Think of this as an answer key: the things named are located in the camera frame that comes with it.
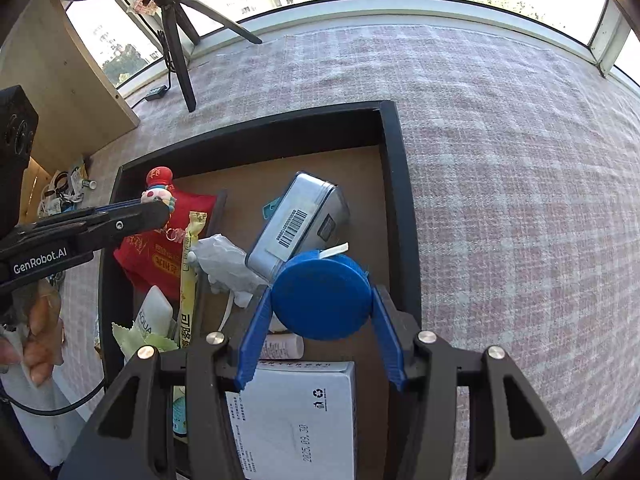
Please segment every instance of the blue round lid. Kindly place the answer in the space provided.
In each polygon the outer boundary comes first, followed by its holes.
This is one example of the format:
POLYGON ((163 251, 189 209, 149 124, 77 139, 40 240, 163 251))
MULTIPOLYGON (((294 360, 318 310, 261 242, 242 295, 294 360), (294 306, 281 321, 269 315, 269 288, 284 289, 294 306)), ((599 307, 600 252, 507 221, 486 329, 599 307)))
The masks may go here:
POLYGON ((271 306, 292 332, 309 339, 347 337, 371 313, 366 273, 344 254, 319 258, 320 251, 298 254, 282 266, 271 306))

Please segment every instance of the power adapter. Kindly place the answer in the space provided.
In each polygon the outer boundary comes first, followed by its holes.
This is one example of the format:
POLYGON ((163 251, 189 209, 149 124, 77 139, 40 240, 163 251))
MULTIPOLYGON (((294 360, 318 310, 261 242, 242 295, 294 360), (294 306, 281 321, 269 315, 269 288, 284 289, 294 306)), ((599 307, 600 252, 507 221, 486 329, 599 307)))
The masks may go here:
POLYGON ((155 101, 156 99, 161 99, 164 97, 164 94, 167 93, 169 89, 166 85, 159 86, 158 88, 154 88, 150 90, 147 95, 145 95, 146 101, 155 101))

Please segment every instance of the small white bottle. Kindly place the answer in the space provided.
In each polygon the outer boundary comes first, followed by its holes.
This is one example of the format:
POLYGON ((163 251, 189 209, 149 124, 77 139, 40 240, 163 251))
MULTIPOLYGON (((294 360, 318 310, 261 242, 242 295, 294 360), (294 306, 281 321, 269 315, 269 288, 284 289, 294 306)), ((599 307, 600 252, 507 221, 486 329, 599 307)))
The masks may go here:
POLYGON ((305 342, 297 334, 269 334, 264 340, 260 359, 300 359, 305 342))
POLYGON ((284 326, 278 319, 278 316, 273 313, 273 315, 271 316, 271 321, 269 323, 269 332, 286 332, 287 330, 289 329, 284 326))
POLYGON ((164 297, 162 290, 154 285, 146 294, 134 325, 140 329, 143 336, 154 333, 167 337, 173 318, 174 310, 171 303, 164 297))

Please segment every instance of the tripod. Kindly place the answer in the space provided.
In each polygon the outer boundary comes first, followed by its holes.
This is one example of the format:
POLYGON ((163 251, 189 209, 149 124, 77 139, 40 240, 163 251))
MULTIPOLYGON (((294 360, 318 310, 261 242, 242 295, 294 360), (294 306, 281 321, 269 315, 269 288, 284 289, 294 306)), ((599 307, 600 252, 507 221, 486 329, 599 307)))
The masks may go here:
POLYGON ((180 27, 187 37, 193 41, 194 45, 200 44, 200 35, 197 33, 193 23, 182 8, 182 5, 191 7, 215 22, 221 23, 229 30, 234 31, 238 36, 242 36, 251 43, 261 44, 262 40, 255 34, 250 33, 244 27, 223 16, 216 10, 211 9, 200 0, 153 0, 156 5, 162 9, 162 28, 166 36, 167 46, 172 61, 174 62, 175 73, 180 83, 180 89, 187 104, 187 109, 193 112, 196 109, 196 97, 193 93, 189 73, 187 72, 187 63, 182 53, 182 44, 178 35, 178 27, 180 27))

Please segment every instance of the finger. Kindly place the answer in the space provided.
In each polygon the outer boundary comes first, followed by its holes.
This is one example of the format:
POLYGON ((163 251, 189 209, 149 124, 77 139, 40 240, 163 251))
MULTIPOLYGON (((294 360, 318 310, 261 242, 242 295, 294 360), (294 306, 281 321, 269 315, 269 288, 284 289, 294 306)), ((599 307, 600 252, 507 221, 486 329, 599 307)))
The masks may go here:
POLYGON ((55 365, 61 365, 62 360, 62 331, 63 323, 59 319, 53 326, 47 326, 37 336, 32 336, 32 340, 37 341, 39 344, 48 348, 51 352, 49 362, 55 365))
POLYGON ((0 365, 17 365, 20 355, 4 337, 0 337, 0 365))
POLYGON ((29 368, 50 361, 51 350, 39 341, 30 340, 24 346, 24 364, 29 368))
POLYGON ((44 296, 49 300, 49 318, 55 322, 60 315, 60 306, 62 305, 59 293, 49 285, 47 280, 40 280, 38 282, 38 295, 44 296))
POLYGON ((39 296, 29 313, 29 329, 33 335, 38 335, 49 322, 49 300, 46 296, 39 296))
POLYGON ((36 386, 40 386, 44 381, 51 377, 53 373, 53 364, 40 363, 31 368, 30 377, 36 386))

